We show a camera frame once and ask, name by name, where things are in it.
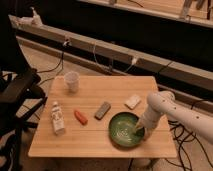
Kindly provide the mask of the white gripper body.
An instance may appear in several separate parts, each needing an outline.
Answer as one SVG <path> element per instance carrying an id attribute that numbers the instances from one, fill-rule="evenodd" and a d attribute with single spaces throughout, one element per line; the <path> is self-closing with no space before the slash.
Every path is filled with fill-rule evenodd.
<path id="1" fill-rule="evenodd" d="M 139 124 L 149 130 L 156 129 L 162 116 L 162 112 L 156 111 L 151 107 L 147 107 L 139 119 Z"/>

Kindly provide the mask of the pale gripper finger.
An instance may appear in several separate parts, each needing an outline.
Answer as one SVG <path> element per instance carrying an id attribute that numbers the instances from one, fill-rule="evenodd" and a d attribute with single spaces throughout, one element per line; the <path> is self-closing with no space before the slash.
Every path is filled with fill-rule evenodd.
<path id="1" fill-rule="evenodd" d="M 145 132 L 144 132 L 144 141 L 146 141 L 147 139 L 150 138 L 150 136 L 152 135 L 153 133 L 153 129 L 145 129 Z"/>
<path id="2" fill-rule="evenodd" d="M 144 125 L 141 122 L 137 122 L 135 127 L 134 127 L 134 133 L 136 134 L 143 127 L 144 127 Z"/>

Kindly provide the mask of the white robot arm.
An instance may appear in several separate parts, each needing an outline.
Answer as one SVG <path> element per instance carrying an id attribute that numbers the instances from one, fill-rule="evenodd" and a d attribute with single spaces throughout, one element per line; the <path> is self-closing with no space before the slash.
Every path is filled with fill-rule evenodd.
<path id="1" fill-rule="evenodd" d="M 135 131 L 141 128 L 145 128 L 148 132 L 153 131 L 164 114 L 176 119 L 213 144 L 213 117 L 178 105 L 174 94 L 170 91 L 148 94 L 147 108 L 136 123 Z"/>

